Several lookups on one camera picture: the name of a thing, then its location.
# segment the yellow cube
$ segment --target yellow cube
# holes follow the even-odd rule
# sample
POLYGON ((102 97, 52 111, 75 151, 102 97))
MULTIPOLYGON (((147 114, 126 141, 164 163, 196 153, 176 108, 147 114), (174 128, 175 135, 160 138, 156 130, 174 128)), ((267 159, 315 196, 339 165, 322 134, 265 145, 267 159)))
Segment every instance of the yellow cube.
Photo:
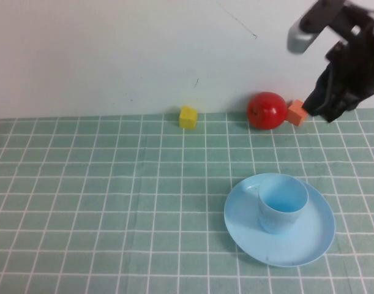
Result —
POLYGON ((183 106, 180 113, 180 127, 193 130, 196 127, 198 112, 196 109, 183 106))

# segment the cup rim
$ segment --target cup rim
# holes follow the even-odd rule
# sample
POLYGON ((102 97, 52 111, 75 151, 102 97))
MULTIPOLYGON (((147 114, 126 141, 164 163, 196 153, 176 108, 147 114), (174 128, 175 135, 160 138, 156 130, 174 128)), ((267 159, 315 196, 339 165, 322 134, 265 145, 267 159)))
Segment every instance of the cup rim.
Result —
POLYGON ((265 179, 262 180, 262 182, 261 182, 260 185, 259 185, 259 189, 258 189, 258 197, 259 197, 259 201, 260 201, 261 203, 263 203, 263 204, 265 205, 265 207, 267 207, 267 208, 269 208, 269 209, 275 211, 276 213, 283 213, 283 214, 298 213, 298 212, 300 212, 301 210, 303 210, 303 209, 305 208, 305 206, 306 206, 306 205, 308 204, 308 202, 309 202, 309 192, 308 192, 308 189, 305 187, 304 183, 301 182, 299 179, 296 179, 296 178, 293 177, 293 176, 290 176, 290 175, 284 175, 284 174, 281 174, 281 173, 273 173, 273 174, 269 175, 267 178, 265 178, 265 179), (269 206, 269 205, 268 205, 268 204, 267 204, 267 203, 266 203, 266 202, 265 202, 265 201, 260 197, 260 187, 261 187, 261 185, 262 185, 265 181, 269 180, 269 179, 271 178, 271 176, 274 176, 274 175, 275 175, 275 176, 280 175, 280 176, 282 176, 282 177, 284 177, 284 178, 291 178, 291 179, 293 179, 293 180, 299 182, 299 183, 302 185, 303 190, 305 190, 305 193, 306 193, 306 196, 307 196, 307 200, 305 201, 304 205, 302 205, 302 207, 300 207, 299 209, 297 209, 297 210, 295 210, 295 211, 290 211, 290 212, 279 211, 279 210, 276 210, 276 209, 272 208, 271 206, 269 206))

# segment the orange cube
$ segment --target orange cube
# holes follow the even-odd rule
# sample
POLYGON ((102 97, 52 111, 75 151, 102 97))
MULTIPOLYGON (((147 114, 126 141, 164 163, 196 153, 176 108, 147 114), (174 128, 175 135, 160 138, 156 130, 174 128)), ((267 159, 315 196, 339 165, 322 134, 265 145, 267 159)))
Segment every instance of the orange cube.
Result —
POLYGON ((308 113, 302 108, 303 104, 303 101, 295 100, 287 109, 286 120, 289 123, 299 127, 308 117, 308 113))

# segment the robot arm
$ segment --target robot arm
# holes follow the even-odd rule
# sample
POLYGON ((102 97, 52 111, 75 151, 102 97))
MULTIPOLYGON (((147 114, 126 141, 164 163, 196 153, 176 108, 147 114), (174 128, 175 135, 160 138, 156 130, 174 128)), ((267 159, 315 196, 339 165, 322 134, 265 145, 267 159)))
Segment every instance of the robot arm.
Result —
POLYGON ((328 26, 343 40, 326 55, 329 64, 303 108, 327 122, 374 95, 374 14, 345 0, 319 0, 289 30, 288 49, 302 54, 328 26))

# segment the white wall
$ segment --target white wall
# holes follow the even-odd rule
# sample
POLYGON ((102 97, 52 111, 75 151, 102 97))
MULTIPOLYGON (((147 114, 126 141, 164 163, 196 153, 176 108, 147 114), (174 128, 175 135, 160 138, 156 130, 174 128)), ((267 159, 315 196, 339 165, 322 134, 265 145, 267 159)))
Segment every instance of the white wall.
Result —
POLYGON ((313 2, 0 0, 0 118, 243 110, 258 91, 305 99, 338 40, 325 31, 306 54, 286 51, 313 2))

